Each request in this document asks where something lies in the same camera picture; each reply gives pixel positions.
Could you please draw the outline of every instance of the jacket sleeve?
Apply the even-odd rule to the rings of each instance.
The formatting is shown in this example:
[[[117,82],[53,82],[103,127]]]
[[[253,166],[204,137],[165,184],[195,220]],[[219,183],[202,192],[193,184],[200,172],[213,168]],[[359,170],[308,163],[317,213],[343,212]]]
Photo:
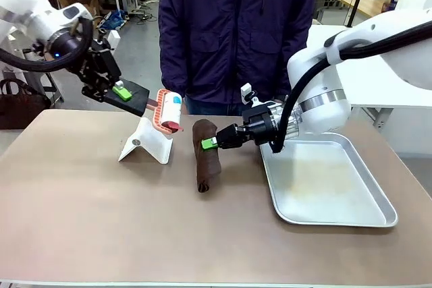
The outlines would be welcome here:
[[[162,83],[182,97],[188,83],[183,0],[159,0]]]
[[[290,15],[283,31],[282,54],[275,83],[277,85],[275,95],[291,93],[286,65],[292,55],[306,47],[314,9],[315,0],[293,0]]]

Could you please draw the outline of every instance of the rolled brown towel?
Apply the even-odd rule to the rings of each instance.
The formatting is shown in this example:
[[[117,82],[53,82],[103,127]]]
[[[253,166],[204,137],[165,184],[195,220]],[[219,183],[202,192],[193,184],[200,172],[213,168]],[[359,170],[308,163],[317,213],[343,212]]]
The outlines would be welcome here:
[[[196,184],[199,192],[210,189],[210,183],[222,171],[217,149],[204,151],[201,141],[216,136],[217,127],[207,119],[200,119],[192,127],[192,141],[194,142],[196,159]]]

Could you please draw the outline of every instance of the jacket pocket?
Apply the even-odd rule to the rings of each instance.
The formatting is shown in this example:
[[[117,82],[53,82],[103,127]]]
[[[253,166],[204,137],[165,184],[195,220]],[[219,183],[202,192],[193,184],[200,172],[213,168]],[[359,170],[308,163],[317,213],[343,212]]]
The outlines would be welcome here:
[[[215,32],[190,33],[190,48],[196,52],[210,53],[219,49],[219,35]]]
[[[250,33],[250,48],[265,54],[277,54],[282,48],[282,33],[258,32]]]

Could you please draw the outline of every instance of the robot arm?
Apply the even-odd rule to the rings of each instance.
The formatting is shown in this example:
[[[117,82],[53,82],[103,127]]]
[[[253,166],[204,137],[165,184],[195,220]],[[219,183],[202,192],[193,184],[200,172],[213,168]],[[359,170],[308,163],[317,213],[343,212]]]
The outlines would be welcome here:
[[[54,60],[28,61],[0,49],[0,61],[24,71],[67,69],[83,82],[83,95],[138,116],[144,114],[149,91],[120,78],[122,73],[105,31],[99,31],[99,37],[93,39],[92,16],[82,4],[57,10],[48,0],[0,0],[0,42],[13,28],[34,42],[35,52],[49,53]],[[132,99],[119,95],[124,92],[123,87],[132,93]]]
[[[285,107],[265,103],[261,112],[258,107],[246,110],[244,125],[221,130],[211,139],[211,145],[205,142],[206,148],[239,147],[254,140],[257,145],[270,143],[277,153],[286,137],[299,134],[299,125],[303,132],[313,133],[343,126],[351,106],[335,66],[347,59],[381,55],[400,78],[432,90],[431,49],[432,10],[390,11],[375,16],[332,36],[319,49],[297,52],[288,62],[293,89]]]

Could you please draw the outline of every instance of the tray rim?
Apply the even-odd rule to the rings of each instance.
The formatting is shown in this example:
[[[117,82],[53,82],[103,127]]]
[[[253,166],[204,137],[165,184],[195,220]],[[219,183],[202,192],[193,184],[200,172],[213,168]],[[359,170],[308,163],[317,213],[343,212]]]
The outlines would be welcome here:
[[[339,134],[339,133],[335,133],[335,132],[324,132],[321,134],[313,134],[313,133],[305,133],[302,135],[314,135],[314,136],[321,136],[321,135],[326,135],[326,134],[330,134],[330,135],[334,135],[334,136],[339,136],[341,138],[343,138],[344,140],[348,141],[348,143],[350,143],[351,147],[354,149],[354,153],[357,155],[357,157],[360,159],[360,161],[362,162],[362,164],[366,167],[366,170],[369,172],[369,174],[371,175],[371,178],[373,180],[373,182],[375,183],[375,185],[377,186],[377,188],[379,189],[381,195],[386,199],[386,201],[388,202],[389,206],[391,207],[391,209],[393,210],[394,214],[395,214],[395,219],[393,222],[386,224],[386,225],[365,225],[365,224],[352,224],[352,223],[324,223],[324,222],[303,222],[303,221],[293,221],[292,219],[287,218],[285,215],[283,215],[279,208],[277,207],[276,204],[276,199],[275,199],[275,194],[274,194],[274,190],[271,186],[271,182],[270,182],[270,178],[269,178],[269,170],[268,170],[268,166],[265,162],[264,159],[264,154],[263,154],[263,146],[269,146],[269,144],[263,144],[260,145],[260,152],[261,152],[261,158],[263,159],[263,164],[264,164],[264,170],[265,170],[265,175],[267,177],[267,183],[269,184],[269,189],[270,189],[270,194],[271,194],[271,201],[273,203],[273,207],[276,211],[276,213],[279,215],[279,217],[281,219],[283,219],[285,222],[289,223],[289,224],[295,224],[295,225],[324,225],[324,226],[344,226],[344,227],[366,227],[366,228],[378,228],[378,229],[387,229],[387,228],[392,228],[395,227],[398,222],[399,222],[399,215],[398,212],[396,211],[396,209],[394,208],[392,202],[390,201],[390,199],[387,197],[387,195],[385,194],[385,192],[383,191],[383,188],[381,188],[381,186],[379,185],[378,181],[375,179],[375,177],[373,176],[373,174],[371,173],[371,171],[369,170],[369,168],[367,167],[366,163],[363,161],[361,155],[359,155],[359,153],[357,152],[356,147],[353,145],[353,143],[350,141],[349,138],[347,138],[346,136]],[[302,135],[298,136],[297,138],[292,138],[289,140],[285,140],[285,142],[295,142],[295,141],[304,141],[304,142],[312,142],[312,141],[308,141],[308,140],[302,140],[301,137]]]

